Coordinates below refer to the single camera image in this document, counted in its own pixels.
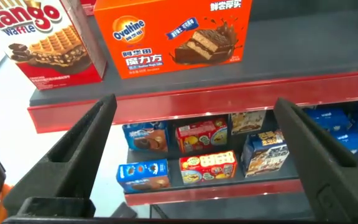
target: red box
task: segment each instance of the red box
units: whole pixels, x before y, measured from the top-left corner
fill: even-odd
[[[79,0],[0,0],[1,45],[39,90],[101,82],[106,59]]]
[[[96,3],[96,0],[81,0],[82,8],[85,11],[87,16],[93,15],[93,8]]]
[[[209,149],[227,143],[227,124],[223,118],[200,121],[177,128],[175,136],[182,153]]]
[[[234,177],[237,160],[234,151],[180,158],[184,184]]]

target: red shelf edge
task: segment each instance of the red shelf edge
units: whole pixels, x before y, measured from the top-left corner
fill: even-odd
[[[129,206],[153,205],[159,203],[190,202],[198,200],[250,197],[267,194],[285,194],[302,192],[299,179],[277,180],[252,184],[223,185],[186,190],[168,190],[161,192],[125,194]]]
[[[236,83],[117,97],[113,124],[271,109],[278,97],[298,105],[358,100],[358,72]],[[69,130],[96,100],[30,106],[38,133]]]

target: oreo box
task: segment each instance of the oreo box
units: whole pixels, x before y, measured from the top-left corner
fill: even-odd
[[[345,131],[351,126],[347,116],[339,108],[305,109],[305,113],[329,132]]]
[[[166,121],[125,124],[122,129],[130,150],[168,152]]]
[[[157,190],[170,186],[166,159],[119,165],[117,182],[126,193]]]
[[[342,145],[344,145],[353,154],[358,152],[358,132],[346,131],[346,132],[334,132],[331,133]]]
[[[289,153],[281,130],[248,135],[241,155],[245,177],[279,170]]]

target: waffle image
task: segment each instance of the waffle image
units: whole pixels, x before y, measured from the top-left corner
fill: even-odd
[[[72,25],[29,47],[31,55],[41,64],[72,66],[88,54]]]

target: store shelf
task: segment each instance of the store shelf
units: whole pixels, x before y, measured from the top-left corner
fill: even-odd
[[[314,220],[303,192],[166,203],[158,207],[171,219]],[[161,218],[153,207],[150,217]]]
[[[278,96],[299,105],[358,100],[358,10],[252,21],[241,63],[121,80],[110,61],[102,83],[36,90],[28,110],[38,133],[67,130],[110,93],[114,124],[261,110]]]
[[[241,149],[237,148],[234,150],[237,153],[237,160],[239,161],[238,157]],[[149,161],[166,157],[169,156],[166,154],[129,151],[127,162]],[[275,172],[245,178],[241,167],[238,167],[232,179],[212,180],[196,184],[183,183],[178,159],[169,159],[168,168],[172,185],[170,188],[153,192],[125,194],[127,204],[132,206],[191,202],[219,198],[298,193],[303,191],[291,156],[287,158],[281,169]]]

